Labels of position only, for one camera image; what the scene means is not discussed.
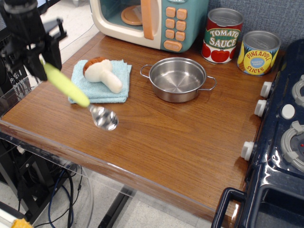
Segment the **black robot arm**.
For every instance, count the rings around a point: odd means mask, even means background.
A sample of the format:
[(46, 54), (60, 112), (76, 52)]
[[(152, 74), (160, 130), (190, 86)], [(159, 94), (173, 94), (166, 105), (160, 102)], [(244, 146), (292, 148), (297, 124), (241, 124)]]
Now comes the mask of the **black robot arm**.
[(5, 66), (14, 72), (25, 66), (31, 75), (46, 81), (45, 67), (50, 64), (61, 70), (59, 42), (67, 36), (62, 19), (43, 23), (40, 15), (49, 4), (41, 8), (36, 0), (2, 0), (0, 14), (10, 34), (8, 44), (0, 51)]

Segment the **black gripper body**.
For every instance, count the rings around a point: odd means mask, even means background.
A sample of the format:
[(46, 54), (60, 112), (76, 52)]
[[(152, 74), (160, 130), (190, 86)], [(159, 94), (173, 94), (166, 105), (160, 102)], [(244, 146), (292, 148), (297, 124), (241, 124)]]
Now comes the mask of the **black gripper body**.
[(42, 22), (37, 4), (1, 4), (0, 14), (10, 34), (2, 57), (24, 57), (26, 51), (44, 56), (46, 42), (60, 42), (67, 36), (61, 18)]

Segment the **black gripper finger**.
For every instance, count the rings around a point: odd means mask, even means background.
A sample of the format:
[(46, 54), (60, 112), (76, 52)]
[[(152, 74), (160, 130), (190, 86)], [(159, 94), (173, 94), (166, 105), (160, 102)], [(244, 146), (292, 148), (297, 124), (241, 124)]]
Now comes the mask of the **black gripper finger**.
[(58, 70), (62, 69), (61, 54), (59, 50), (59, 42), (52, 39), (45, 44), (44, 60), (56, 67)]
[(47, 81), (47, 75), (40, 62), (39, 54), (26, 51), (22, 62), (32, 76), (38, 77), (41, 81)]

